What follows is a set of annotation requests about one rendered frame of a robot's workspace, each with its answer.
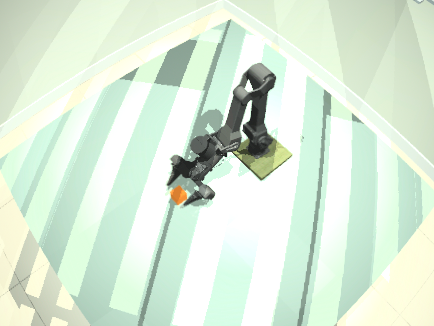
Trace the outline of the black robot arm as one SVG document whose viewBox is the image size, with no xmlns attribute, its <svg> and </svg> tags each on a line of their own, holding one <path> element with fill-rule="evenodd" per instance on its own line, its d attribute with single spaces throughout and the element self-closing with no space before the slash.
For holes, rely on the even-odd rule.
<svg viewBox="0 0 434 326">
<path fill-rule="evenodd" d="M 253 89 L 250 92 L 245 89 L 248 80 Z M 252 64 L 242 74 L 239 83 L 233 90 L 233 98 L 225 125 L 211 134 L 193 138 L 190 144 L 192 152 L 204 158 L 214 167 L 223 157 L 228 156 L 227 153 L 236 151 L 241 144 L 241 125 L 246 114 L 247 104 L 251 100 L 250 120 L 243 123 L 242 129 L 250 139 L 246 149 L 256 159 L 268 153 L 270 151 L 268 146 L 272 143 L 273 138 L 267 133 L 264 120 L 268 91 L 275 87 L 275 83 L 276 75 L 263 63 Z M 177 170 L 184 178 L 190 178 L 196 182 L 204 170 L 203 167 L 199 168 L 197 163 L 197 160 L 193 162 L 182 161 Z"/>
</svg>

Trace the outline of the orange block with dark square face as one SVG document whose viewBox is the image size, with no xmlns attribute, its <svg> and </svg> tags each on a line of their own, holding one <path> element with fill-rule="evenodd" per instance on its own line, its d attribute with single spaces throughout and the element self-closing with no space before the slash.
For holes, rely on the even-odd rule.
<svg viewBox="0 0 434 326">
<path fill-rule="evenodd" d="M 187 194 L 185 191 L 180 187 L 177 186 L 175 189 L 173 189 L 171 192 L 171 198 L 179 205 L 185 200 L 187 200 Z"/>
</svg>

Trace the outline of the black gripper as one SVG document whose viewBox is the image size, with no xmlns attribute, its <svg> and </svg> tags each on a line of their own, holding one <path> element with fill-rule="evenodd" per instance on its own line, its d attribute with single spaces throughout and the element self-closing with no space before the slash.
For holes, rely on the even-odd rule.
<svg viewBox="0 0 434 326">
<path fill-rule="evenodd" d="M 184 206 L 195 202 L 197 200 L 200 199 L 208 199 L 208 200 L 212 200 L 215 197 L 215 192 L 211 189 L 210 186 L 203 184 L 201 181 L 204 180 L 204 177 L 209 173 L 213 171 L 213 166 L 210 165 L 204 158 L 202 157 L 196 157 L 195 158 L 198 163 L 196 164 L 199 168 L 203 167 L 204 170 L 200 176 L 200 178 L 195 182 L 193 181 L 198 187 L 198 191 L 195 190 L 194 194 L 183 204 Z M 169 187 L 171 185 L 171 183 L 181 174 L 178 170 L 177 167 L 180 165 L 180 163 L 182 161 L 185 161 L 181 156 L 174 154 L 171 156 L 171 158 L 169 159 L 172 163 L 170 163 L 171 165 L 171 173 L 169 176 L 169 181 L 167 183 L 167 186 Z"/>
</svg>

